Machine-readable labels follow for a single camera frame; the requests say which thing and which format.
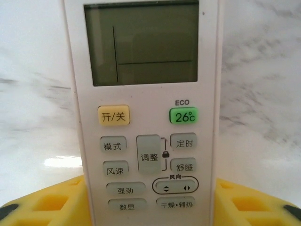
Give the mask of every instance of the white marble background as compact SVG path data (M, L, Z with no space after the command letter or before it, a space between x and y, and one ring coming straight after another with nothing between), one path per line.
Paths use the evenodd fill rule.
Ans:
M0 206L82 174L60 0L0 1ZM301 1L227 0L219 177L301 206Z

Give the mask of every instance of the lcd display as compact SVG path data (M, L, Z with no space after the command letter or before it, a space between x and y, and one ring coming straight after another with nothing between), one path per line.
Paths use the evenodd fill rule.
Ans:
M198 0L85 6L94 86L198 80Z

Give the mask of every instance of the gray button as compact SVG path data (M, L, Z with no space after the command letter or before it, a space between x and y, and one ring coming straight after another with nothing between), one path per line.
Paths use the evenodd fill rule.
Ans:
M109 200L109 208L115 211L132 211L143 210L147 203L145 199L111 199Z
M191 193L198 188L193 180L167 180L156 183L155 191L159 194Z
M137 136L139 172L155 174L161 172L161 138L158 135Z
M157 205L163 209L189 209L195 205L192 196L158 198Z
M170 136L170 145L173 149L194 148L198 144L195 133L176 133Z
M142 182L121 182L107 184L107 191L111 195L142 194L146 190Z
M174 173L194 172L197 168L197 161L195 158L172 159L170 165Z
M122 176L128 174L127 161L105 161L103 171L106 176Z
M103 152L124 151L127 148L127 140L124 136L100 138L100 150Z

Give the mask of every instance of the lock icon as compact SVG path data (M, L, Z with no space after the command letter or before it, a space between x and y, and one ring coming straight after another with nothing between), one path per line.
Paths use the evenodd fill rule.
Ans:
M163 152L162 157L163 158L169 158L169 153L168 152Z

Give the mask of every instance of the green button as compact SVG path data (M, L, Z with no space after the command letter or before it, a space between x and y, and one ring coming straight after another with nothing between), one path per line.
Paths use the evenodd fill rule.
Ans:
M169 112L172 124L193 124L198 121L198 109L195 107L177 107Z

